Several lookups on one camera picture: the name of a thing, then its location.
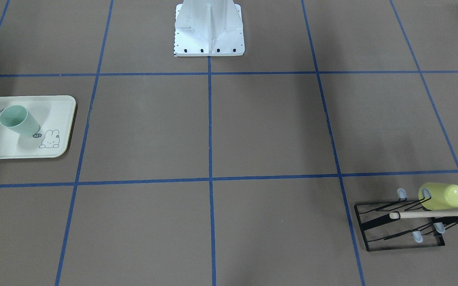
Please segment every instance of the green cup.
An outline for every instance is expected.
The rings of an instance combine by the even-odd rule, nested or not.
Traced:
[[[458,185],[425,183],[418,190],[418,199],[423,199],[424,189],[431,194],[431,199],[422,203],[422,206],[427,210],[437,211],[458,208]]]
[[[33,134],[40,130],[40,125],[35,118],[33,118],[25,107],[20,105],[12,105],[5,108],[1,112],[0,123],[8,129],[24,136],[33,136]]]

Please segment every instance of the wooden stick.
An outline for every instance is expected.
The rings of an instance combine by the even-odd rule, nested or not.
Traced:
[[[458,216],[458,211],[425,211],[425,212],[393,212],[390,213],[391,219],[400,218],[422,218],[422,217],[443,217],[443,216]]]

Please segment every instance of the white tray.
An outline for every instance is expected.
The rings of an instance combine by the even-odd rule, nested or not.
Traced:
[[[31,136],[21,136],[0,124],[0,159],[55,158],[68,146],[75,99],[69,95],[0,97],[0,113],[11,105],[22,105],[40,124]]]

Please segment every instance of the floor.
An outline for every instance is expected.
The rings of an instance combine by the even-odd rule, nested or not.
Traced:
[[[246,52],[175,58],[179,0],[0,0],[0,96],[71,95],[67,152],[0,160],[0,286],[451,286],[353,206],[458,184],[458,0],[238,0]]]

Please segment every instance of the cartoon rabbit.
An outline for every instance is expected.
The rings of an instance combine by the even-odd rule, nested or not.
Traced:
[[[42,140],[40,148],[59,148],[60,147],[60,131],[47,130]]]

